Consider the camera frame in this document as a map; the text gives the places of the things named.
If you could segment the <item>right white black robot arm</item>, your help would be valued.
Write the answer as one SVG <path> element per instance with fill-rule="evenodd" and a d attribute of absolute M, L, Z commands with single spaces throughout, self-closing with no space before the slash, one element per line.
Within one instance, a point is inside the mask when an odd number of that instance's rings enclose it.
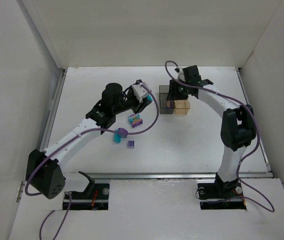
<path fill-rule="evenodd" d="M 238 167 L 246 148 L 256 137 L 253 109 L 241 101 L 222 94 L 208 79 L 202 79 L 196 65 L 176 66 L 177 77 L 169 84 L 168 101 L 181 101 L 193 96 L 207 104 L 221 117 L 220 137 L 224 153 L 215 176 L 214 187 L 220 191 L 238 186 Z"/>

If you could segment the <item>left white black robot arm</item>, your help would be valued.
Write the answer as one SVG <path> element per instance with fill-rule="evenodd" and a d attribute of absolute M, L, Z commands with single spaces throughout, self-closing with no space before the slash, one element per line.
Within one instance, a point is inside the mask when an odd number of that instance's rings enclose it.
<path fill-rule="evenodd" d="M 137 80 L 127 89 L 118 83 L 109 83 L 101 99 L 85 115 L 82 121 L 61 140 L 40 151 L 29 154 L 26 185 L 27 196 L 43 195 L 51 200 L 61 192 L 78 192 L 90 195 L 94 180 L 82 171 L 66 172 L 65 166 L 90 141 L 111 132 L 116 115 L 131 110 L 138 114 L 155 102 L 147 83 Z"/>

